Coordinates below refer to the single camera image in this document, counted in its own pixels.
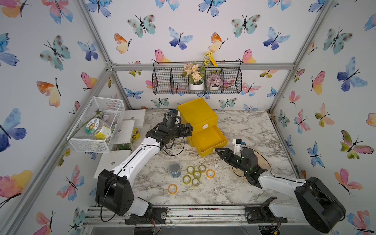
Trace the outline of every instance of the lid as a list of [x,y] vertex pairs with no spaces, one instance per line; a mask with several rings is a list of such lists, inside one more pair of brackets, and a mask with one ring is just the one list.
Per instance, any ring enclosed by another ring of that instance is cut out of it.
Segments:
[[86,134],[88,135],[91,135],[93,134],[94,132],[96,132],[96,130],[98,129],[99,127],[99,124],[100,124],[100,120],[99,118],[93,118],[91,119],[87,125],[86,125],[86,128],[85,128],[85,132]]

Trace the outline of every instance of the yellow drawer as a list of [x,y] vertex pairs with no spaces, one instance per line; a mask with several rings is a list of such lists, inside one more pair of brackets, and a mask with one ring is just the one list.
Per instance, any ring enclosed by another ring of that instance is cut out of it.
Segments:
[[200,132],[217,124],[218,115],[210,108],[203,98],[198,98],[177,107],[182,123],[190,123],[192,133]]
[[194,144],[201,157],[205,157],[212,153],[215,148],[226,146],[228,140],[217,125],[214,125],[192,134],[191,142],[191,144]]

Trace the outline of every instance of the butterfly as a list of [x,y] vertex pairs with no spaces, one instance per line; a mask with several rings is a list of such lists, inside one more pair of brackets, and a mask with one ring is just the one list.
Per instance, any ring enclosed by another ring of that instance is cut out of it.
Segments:
[[291,141],[291,135],[288,136],[288,138],[287,138],[287,140],[285,140],[285,142],[286,142],[288,149],[290,149],[290,153],[295,155],[295,151],[293,150],[293,147],[292,147],[293,143]]
[[283,127],[286,127],[287,124],[290,123],[290,120],[286,117],[286,114],[284,112],[282,112],[282,109],[279,112],[278,121],[282,122],[282,126]]
[[314,12],[316,11],[316,13],[323,7],[324,3],[326,0],[317,0],[318,2],[316,3],[312,3],[310,6],[309,6],[309,9],[308,11],[309,12]]
[[347,183],[348,179],[349,179],[349,171],[348,170],[342,168],[339,173],[336,171],[334,174],[335,174],[335,178],[338,180],[339,184],[342,185],[349,192],[350,197],[351,197],[351,195],[352,196],[354,196],[354,195],[352,193],[350,193],[349,188],[358,189],[358,190],[363,189],[363,185],[359,184],[358,182],[352,181],[350,183]]
[[293,103],[296,106],[295,102],[297,102],[297,100],[300,99],[300,95],[297,95],[295,97],[295,91],[292,91],[291,95],[288,96],[288,99],[290,100],[290,103]]
[[334,124],[334,121],[330,118],[328,118],[328,112],[326,112],[325,110],[325,104],[323,103],[321,105],[321,108],[320,108],[320,113],[316,113],[316,118],[317,119],[320,119],[320,121],[318,121],[318,124],[322,127],[325,126],[325,123],[328,124],[328,125],[333,125]]
[[81,47],[81,50],[83,52],[86,52],[85,59],[87,61],[91,61],[91,57],[93,57],[94,59],[98,59],[98,54],[96,52],[94,52],[94,51],[97,50],[95,48],[94,43],[92,43],[91,45],[89,45],[88,42],[86,44],[83,43],[83,42],[77,42],[77,44]]
[[287,39],[290,38],[290,35],[279,36],[281,34],[282,34],[282,32],[281,33],[278,32],[278,34],[276,34],[276,32],[274,31],[274,29],[272,27],[270,27],[269,28],[269,33],[267,35],[269,37],[269,40],[266,40],[266,41],[263,42],[264,46],[268,47],[271,44],[271,49],[272,50],[277,49],[279,47],[278,43],[285,42],[285,41],[287,41]]
[[312,51],[316,50],[317,48],[318,47],[315,47],[315,41],[311,42],[309,46],[309,49],[311,49],[311,51],[307,55],[309,55]]
[[316,166],[316,163],[325,168],[324,163],[319,158],[321,154],[317,155],[318,145],[317,142],[313,145],[313,149],[311,147],[308,148],[308,153],[311,155],[311,164],[313,167]]
[[256,30],[257,28],[257,24],[255,22],[259,21],[259,19],[261,18],[260,15],[254,15],[252,17],[249,17],[247,20],[247,15],[244,17],[243,15],[241,15],[244,19],[244,21],[240,20],[240,19],[233,19],[231,21],[231,24],[232,26],[234,27],[234,29],[232,30],[232,32],[235,34],[235,37],[240,37],[241,33],[244,32],[246,33],[249,33],[249,34],[253,34],[253,32]]
[[157,63],[170,63],[171,60],[167,59],[164,54],[162,53],[162,51],[160,49],[158,50],[155,50],[155,59],[156,60],[153,60],[154,62],[157,62]]
[[80,108],[80,102],[75,101],[74,102],[74,109],[72,109],[73,112],[69,112],[70,114],[76,114],[75,111],[77,111]]
[[80,174],[80,170],[78,169],[78,166],[76,166],[73,170],[71,180],[69,180],[68,177],[66,177],[67,179],[64,179],[65,181],[68,181],[69,184],[62,187],[57,192],[56,195],[62,198],[65,198],[68,194],[68,200],[74,201],[77,197],[77,193],[76,193],[77,187],[83,185],[83,182],[84,182],[84,177],[83,176],[78,177],[79,174]]
[[42,3],[45,6],[51,6],[50,16],[56,23],[61,24],[61,17],[63,16],[72,22],[73,13],[65,8],[68,5],[68,0],[42,0]]
[[240,92],[240,94],[243,96],[245,94],[249,94],[249,96],[254,96],[255,95],[255,91],[257,91],[258,89],[260,89],[262,86],[253,86],[254,83],[251,84],[251,86],[249,86],[247,83],[243,83],[243,86],[241,87],[242,88],[242,91]]
[[154,103],[154,105],[159,108],[161,106],[168,106],[168,98],[163,98],[163,99],[160,99],[160,98],[157,98],[158,100],[152,100],[152,102]]
[[68,51],[68,47],[63,45],[63,38],[60,35],[57,35],[53,40],[52,46],[47,41],[48,45],[44,44],[46,47],[50,48],[50,50],[44,50],[39,54],[39,58],[44,61],[49,61],[51,66],[54,68],[58,68],[61,70],[64,69],[63,63],[64,59],[70,59],[70,53]]
[[205,91],[202,91],[201,93],[197,94],[198,97],[204,97],[205,99],[210,99],[210,96],[206,94]]
[[1,11],[9,18],[16,18],[18,15],[21,15],[22,17],[22,10],[25,7],[27,0],[25,0],[23,3],[20,2],[20,0],[4,0],[0,2],[0,5],[3,5],[1,8]]
[[91,160],[95,160],[95,159],[97,159],[97,153],[91,153],[91,152],[85,152],[85,153],[87,153],[87,154],[91,154]]
[[129,74],[132,74],[132,75],[135,77],[136,74],[141,75],[141,71],[142,71],[142,70],[133,70],[133,71],[128,71],[128,72],[129,72]]
[[267,78],[271,78],[271,77],[273,77],[273,73],[276,73],[276,72],[278,72],[279,70],[278,69],[272,69],[272,70],[262,70],[263,71],[263,73],[262,74],[260,74],[260,77],[267,77]]
[[221,37],[219,37],[219,35],[216,32],[214,32],[210,40],[212,40],[213,45],[209,46],[208,49],[211,52],[216,52],[221,48],[224,42],[228,40],[228,38],[222,41]]
[[142,20],[141,15],[139,18],[136,15],[135,17],[138,19],[139,22],[133,19],[127,20],[127,22],[130,26],[133,27],[133,32],[137,34],[139,38],[142,38],[144,32],[146,33],[146,31],[150,34],[155,33],[155,24],[152,24],[152,22],[155,20],[154,15],[145,16],[145,18],[143,18]]
[[370,235],[370,233],[375,233],[376,231],[369,230],[370,225],[370,213],[365,210],[364,212],[358,211],[358,217],[353,213],[348,214],[347,221],[353,226],[357,227],[356,230],[359,232],[356,235]]
[[369,113],[368,119],[365,122],[370,126],[376,126],[376,114]]
[[221,104],[221,108],[226,108],[226,106],[229,106],[229,107],[234,107],[235,106],[235,101],[237,99],[234,98],[234,99],[226,99],[226,100],[218,100],[218,102]]
[[116,47],[116,50],[120,52],[120,54],[124,54],[127,50],[129,50],[129,44],[132,41],[132,39],[127,42],[122,36],[120,36],[118,33],[115,33],[114,35],[115,41],[119,46]]
[[320,95],[321,92],[323,92],[324,78],[325,78],[325,72],[324,71],[319,72],[315,79],[313,79],[313,76],[311,76],[311,80],[312,80],[311,91],[313,89],[316,92],[316,94]]
[[91,12],[96,12],[97,7],[98,7],[98,13],[99,10],[102,12],[102,14],[105,17],[110,17],[111,12],[106,9],[112,3],[112,0],[89,0],[90,3],[86,4],[86,8],[91,11]]
[[176,45],[179,45],[180,49],[184,50],[187,48],[187,45],[186,43],[190,42],[192,39],[193,39],[193,35],[189,35],[189,36],[183,36],[182,37],[182,33],[180,33],[180,35],[171,27],[168,28],[168,30],[170,31],[170,36],[173,37],[174,39],[172,41],[169,42],[169,44],[173,47],[176,47]]
[[367,86],[368,82],[360,79],[359,77],[355,76],[355,74],[361,73],[355,71],[355,57],[351,57],[350,62],[346,65],[346,72],[338,72],[337,79],[338,81],[343,81],[341,85],[341,90],[343,91],[349,91],[350,90],[350,84],[353,85],[353,87],[364,87]]
[[359,159],[359,155],[357,153],[367,153],[367,154],[371,154],[373,153],[373,148],[371,148],[370,146],[367,146],[367,145],[363,145],[363,144],[357,144],[357,143],[360,143],[360,142],[363,142],[363,141],[358,141],[358,138],[359,138],[359,135],[358,137],[356,138],[356,141],[353,143],[352,140],[351,140],[351,137],[349,135],[349,133],[345,130],[341,130],[342,132],[342,136],[343,136],[343,142],[340,142],[341,143],[341,152],[348,152],[347,154],[347,158],[349,159]]
[[303,130],[305,130],[305,131],[311,130],[311,128],[309,127],[309,125],[305,122],[305,120],[307,120],[307,119],[308,119],[307,117],[305,117],[303,119],[303,110],[301,110],[298,113],[298,116],[295,117],[295,119],[294,119],[294,123],[298,124],[298,132],[300,134],[303,133]]
[[294,79],[294,82],[297,82],[297,81],[299,81],[299,76],[301,76],[303,73],[305,72],[305,69],[298,69],[298,72],[296,72],[296,74],[295,74],[295,79]]
[[59,107],[61,94],[59,91],[57,78],[55,78],[55,84],[56,85],[52,85],[51,83],[41,82],[41,81],[36,82],[36,86],[38,87],[38,90],[42,94],[45,94],[46,96],[50,96],[49,98],[50,106]]
[[33,173],[30,170],[24,170],[20,174],[0,176],[0,197],[7,198],[0,203],[0,208],[12,198],[22,194],[22,191],[29,184],[32,175]]
[[345,47],[344,42],[350,41],[353,34],[352,33],[343,33],[343,34],[340,35],[342,30],[343,30],[343,28],[341,30],[340,30],[340,28],[338,28],[338,34],[337,34],[337,36],[335,36],[335,30],[329,29],[328,38],[325,40],[325,43],[324,43],[324,49],[323,49],[324,51],[326,51],[329,48],[330,49],[333,48],[333,53],[337,54],[338,52],[340,52]]
[[127,88],[124,88],[124,89],[128,92],[127,97],[129,97],[129,98],[135,97],[138,100],[141,99],[140,95],[143,93],[143,91],[136,91],[136,90],[134,90],[132,92],[131,90],[129,90]]
[[210,14],[213,17],[216,17],[219,15],[219,11],[217,7],[222,5],[224,2],[226,2],[226,0],[204,0],[203,3],[199,4],[199,11],[204,12],[206,11],[206,9],[208,9],[207,12],[209,12],[210,10]]
[[239,62],[242,63],[256,63],[256,60],[252,56],[252,51],[251,49],[248,49],[244,52],[243,59],[239,59]]
[[246,105],[246,104],[244,104],[243,105],[243,109],[245,110],[245,111],[255,111],[255,110],[258,110],[258,108],[252,108],[252,107],[249,107],[248,105]]
[[274,97],[277,94],[277,91],[273,87],[271,87],[270,89],[271,89],[271,93],[267,94],[266,96],[267,97]]
[[287,9],[287,8],[289,8],[290,6],[291,6],[291,0],[269,0],[269,2],[268,2],[268,7],[269,8],[272,8],[272,7],[274,7],[274,5],[277,3],[277,5],[279,4],[279,3],[281,3],[281,9],[282,9],[282,11],[284,10],[284,9]]
[[47,219],[47,217],[42,213],[38,212],[35,216],[36,222],[38,224],[44,225],[40,230],[36,231],[34,235],[49,235],[50,232],[52,232],[52,217],[55,215],[55,213],[52,211],[51,218]]
[[167,5],[167,2],[168,2],[171,10],[173,10],[173,11],[176,10],[180,5],[178,0],[155,0],[155,4],[156,4],[157,7],[162,8],[165,1],[166,1],[166,5]]
[[85,72],[82,72],[81,74],[81,78],[83,80],[83,82],[86,84],[86,88],[83,89],[83,91],[86,91],[86,90],[91,90],[93,89],[95,83],[97,82],[97,79],[96,78],[92,78],[90,77],[87,73]]
[[6,150],[11,145],[9,144],[9,139],[14,138],[15,140],[20,140],[25,138],[26,129],[25,128],[15,128],[21,123],[21,113],[15,108],[5,119],[3,125],[0,125],[0,152]]
[[68,232],[72,230],[72,232],[70,233],[70,235],[80,235],[81,234],[81,228],[82,225],[81,223],[85,220],[85,217],[86,217],[86,213],[84,210],[81,210],[80,211],[80,208],[77,207],[74,211],[74,216],[73,216],[73,226],[72,225],[69,225],[71,226],[71,228],[68,230]]

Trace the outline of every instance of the wire basket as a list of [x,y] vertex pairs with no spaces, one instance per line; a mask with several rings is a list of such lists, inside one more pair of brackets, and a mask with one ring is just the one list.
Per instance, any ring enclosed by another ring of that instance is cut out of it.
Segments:
[[[241,62],[237,62],[239,65],[224,66],[222,64],[218,64],[218,67],[207,67],[205,74],[203,75],[204,89],[202,91],[190,90],[189,77],[185,74],[183,68],[184,62],[175,63],[176,66],[174,66],[174,62],[168,63],[170,67],[156,67],[156,64],[163,63],[153,64],[154,70],[152,74],[152,82],[154,94],[239,94],[241,92]],[[220,75],[223,81],[223,86],[220,86],[217,91],[210,89],[209,79],[212,74]]]
[[[98,109],[102,109],[102,112],[110,116],[106,122],[111,128],[105,133],[106,136],[109,136],[105,140],[98,140],[93,136],[87,135],[85,132],[85,126],[83,126],[86,125],[87,121],[94,118],[94,113]],[[69,143],[76,151],[109,153],[113,146],[112,140],[115,139],[119,132],[119,127],[123,121],[124,114],[125,110],[122,100],[94,96],[90,100],[89,105],[83,111],[79,120],[76,122],[75,127],[69,133],[67,140],[78,130],[74,137],[69,140]]]

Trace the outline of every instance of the tape roll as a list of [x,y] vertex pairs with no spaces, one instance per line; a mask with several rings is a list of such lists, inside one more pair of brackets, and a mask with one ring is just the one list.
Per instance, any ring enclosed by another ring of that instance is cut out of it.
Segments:
[[199,172],[199,171],[195,171],[195,172],[193,173],[193,176],[194,176],[196,179],[199,179],[199,178],[201,177],[201,172]]
[[189,185],[191,183],[191,177],[189,175],[186,175],[183,177],[183,183],[185,185]]
[[199,165],[199,172],[205,173],[205,171],[206,171],[206,166],[205,165]]
[[194,167],[193,166],[188,166],[187,167],[187,173],[192,175],[194,173]]
[[207,170],[206,171],[206,176],[209,178],[209,179],[213,179],[215,177],[215,171],[213,170]]
[[171,184],[168,187],[168,193],[174,195],[177,192],[177,186],[175,184]]
[[198,187],[200,185],[199,179],[194,178],[192,180],[192,185],[193,185],[193,187]]

